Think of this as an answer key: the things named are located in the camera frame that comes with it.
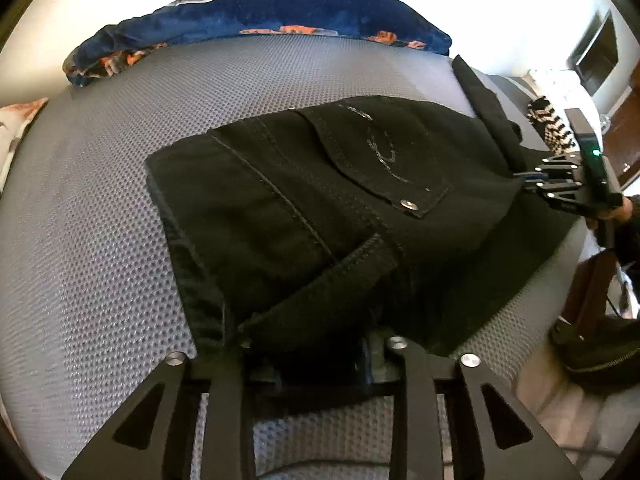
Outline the person's right hand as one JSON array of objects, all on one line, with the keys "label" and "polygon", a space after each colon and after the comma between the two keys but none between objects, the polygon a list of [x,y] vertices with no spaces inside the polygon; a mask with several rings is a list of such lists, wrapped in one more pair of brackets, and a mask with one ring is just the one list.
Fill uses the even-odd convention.
[{"label": "person's right hand", "polygon": [[602,209],[596,218],[587,218],[586,225],[590,230],[597,229],[600,220],[626,223],[639,220],[639,196],[624,196],[623,205],[615,209]]}]

